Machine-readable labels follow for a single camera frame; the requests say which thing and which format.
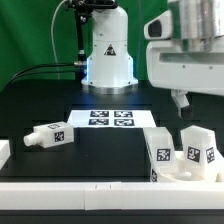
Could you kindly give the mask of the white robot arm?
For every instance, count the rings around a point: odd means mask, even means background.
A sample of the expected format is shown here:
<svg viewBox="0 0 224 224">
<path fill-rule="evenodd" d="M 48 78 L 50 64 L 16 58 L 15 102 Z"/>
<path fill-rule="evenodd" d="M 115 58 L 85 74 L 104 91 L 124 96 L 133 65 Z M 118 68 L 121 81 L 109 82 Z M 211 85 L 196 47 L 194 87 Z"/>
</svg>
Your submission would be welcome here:
<svg viewBox="0 0 224 224">
<path fill-rule="evenodd" d="M 180 116 L 189 92 L 224 96 L 224 0 L 167 0 L 168 9 L 144 26 L 148 79 L 169 89 Z M 83 87 L 116 94 L 135 85 L 122 8 L 93 13 L 93 51 Z"/>
</svg>

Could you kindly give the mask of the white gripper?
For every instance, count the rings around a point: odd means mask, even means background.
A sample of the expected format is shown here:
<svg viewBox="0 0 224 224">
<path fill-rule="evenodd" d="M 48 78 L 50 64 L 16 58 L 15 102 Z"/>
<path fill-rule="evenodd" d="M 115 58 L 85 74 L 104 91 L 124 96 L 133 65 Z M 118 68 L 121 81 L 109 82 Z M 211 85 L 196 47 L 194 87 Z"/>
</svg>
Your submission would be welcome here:
<svg viewBox="0 0 224 224">
<path fill-rule="evenodd" d="M 200 53 L 183 52 L 173 41 L 152 41 L 147 45 L 146 61 L 150 83 L 172 89 L 182 119 L 193 115 L 188 92 L 224 96 L 224 39 L 216 39 L 210 52 Z"/>
</svg>

